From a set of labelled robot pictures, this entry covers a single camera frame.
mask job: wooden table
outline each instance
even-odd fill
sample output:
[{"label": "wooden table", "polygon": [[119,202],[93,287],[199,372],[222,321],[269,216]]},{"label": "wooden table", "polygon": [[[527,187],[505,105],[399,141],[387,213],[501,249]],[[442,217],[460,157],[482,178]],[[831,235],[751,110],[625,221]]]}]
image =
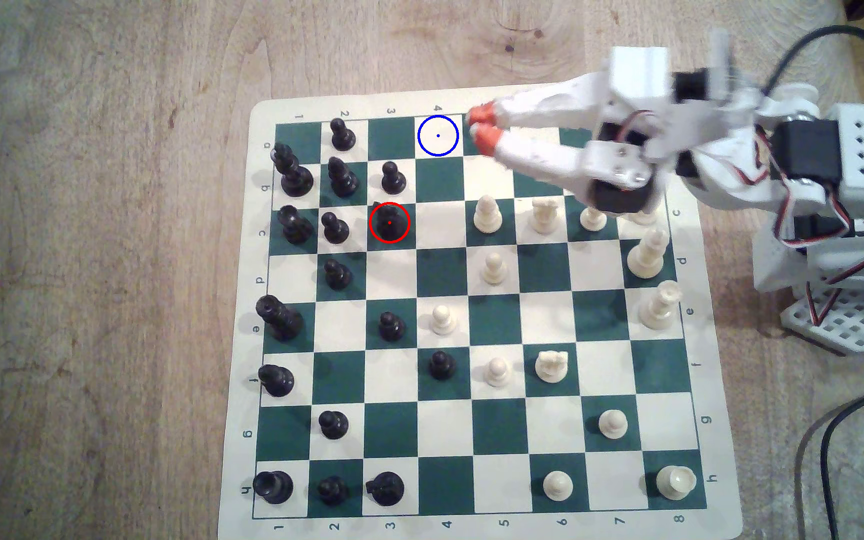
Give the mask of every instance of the wooden table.
[{"label": "wooden table", "polygon": [[[838,0],[373,4],[0,0],[0,538],[214,537],[258,101],[551,82],[616,44],[695,68],[714,24],[764,80],[843,19]],[[856,100],[850,58],[826,38],[792,75]],[[814,434],[864,393],[864,354],[780,330],[789,298],[752,287],[762,215],[702,219],[743,538],[828,537]],[[831,462],[843,538],[864,538],[864,410]]]}]

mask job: chessboard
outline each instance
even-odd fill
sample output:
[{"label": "chessboard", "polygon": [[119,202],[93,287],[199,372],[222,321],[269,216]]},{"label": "chessboard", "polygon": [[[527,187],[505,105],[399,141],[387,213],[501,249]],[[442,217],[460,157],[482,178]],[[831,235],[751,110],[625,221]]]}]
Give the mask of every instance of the chessboard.
[{"label": "chessboard", "polygon": [[[569,192],[513,172],[480,154],[470,107],[525,89],[499,86],[264,101],[251,112],[238,291],[222,462],[219,538],[365,540],[542,537],[724,539],[741,533],[738,480],[715,336],[698,204],[680,182],[669,186],[651,227],[671,238],[658,275],[643,279],[625,263],[648,227],[608,217],[582,227]],[[330,120],[355,134],[332,146]],[[585,129],[523,129],[531,137],[582,147]],[[273,164],[276,143],[291,147],[312,175],[290,197]],[[336,196],[330,158],[359,179]],[[394,162],[406,179],[396,195],[381,185]],[[480,197],[495,199],[496,232],[474,227]],[[558,205],[554,229],[529,223],[535,198]],[[371,216],[395,203],[407,215],[398,241],[380,239]],[[292,243],[277,214],[291,205],[314,233]],[[348,238],[324,238],[321,218],[344,221]],[[498,253],[507,275],[490,285],[481,272]],[[352,274],[334,290],[329,259]],[[643,325],[638,306],[656,287],[681,291],[674,324]],[[257,313],[272,295],[304,322],[276,339]],[[431,313],[446,306],[457,325],[439,335]],[[405,324],[386,341],[381,313]],[[437,352],[454,359],[447,379],[430,374]],[[540,352],[567,354],[564,378],[537,376]],[[490,360],[510,367],[507,384],[485,380]],[[283,397],[258,379],[261,366],[289,370]],[[598,427],[622,411],[627,432]],[[323,435],[319,416],[340,411],[347,433]],[[665,497],[657,474],[687,467],[694,488]],[[564,500],[544,479],[566,473]],[[282,472],[291,496],[256,494],[260,473]],[[401,499],[382,505],[366,483],[380,473],[402,480]],[[317,486],[339,477],[347,498],[326,504]]]}]

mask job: black chess piece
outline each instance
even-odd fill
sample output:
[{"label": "black chess piece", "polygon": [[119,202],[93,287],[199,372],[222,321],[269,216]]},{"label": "black chess piece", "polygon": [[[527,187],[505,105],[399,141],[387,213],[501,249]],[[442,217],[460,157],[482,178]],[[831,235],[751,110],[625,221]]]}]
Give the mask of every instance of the black chess piece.
[{"label": "black chess piece", "polygon": [[322,232],[325,239],[332,244],[341,244],[349,237],[349,224],[342,221],[332,212],[321,215]]},{"label": "black chess piece", "polygon": [[325,284],[332,290],[342,290],[353,282],[353,271],[334,258],[325,260],[322,266],[325,273]]},{"label": "black chess piece", "polygon": [[444,381],[455,375],[455,358],[444,350],[432,352],[429,359],[429,374],[439,381]]},{"label": "black chess piece", "polygon": [[296,378],[289,368],[265,364],[258,368],[258,380],[273,398],[284,398],[296,386]]},{"label": "black chess piece", "polygon": [[275,217],[282,226],[282,236],[290,244],[302,244],[315,235],[315,226],[312,225],[311,221],[299,215],[299,210],[292,204],[285,204],[279,208]]},{"label": "black chess piece", "polygon": [[321,434],[327,439],[341,439],[349,431],[349,418],[338,410],[322,411],[318,415]]},{"label": "black chess piece", "polygon": [[252,479],[252,489],[270,505],[281,505],[292,497],[292,476],[283,471],[262,471]]},{"label": "black chess piece", "polygon": [[339,152],[349,152],[355,146],[355,132],[346,127],[342,118],[332,118],[328,127],[332,129],[332,146]]},{"label": "black chess piece", "polygon": [[382,164],[382,190],[390,195],[399,195],[405,190],[405,175],[394,161]]},{"label": "black chess piece", "polygon": [[366,482],[366,493],[382,507],[391,507],[402,500],[405,484],[395,472],[379,472],[375,479]]},{"label": "black chess piece", "polygon": [[335,155],[328,159],[328,178],[332,181],[332,191],[338,197],[351,197],[359,189],[359,178]]}]

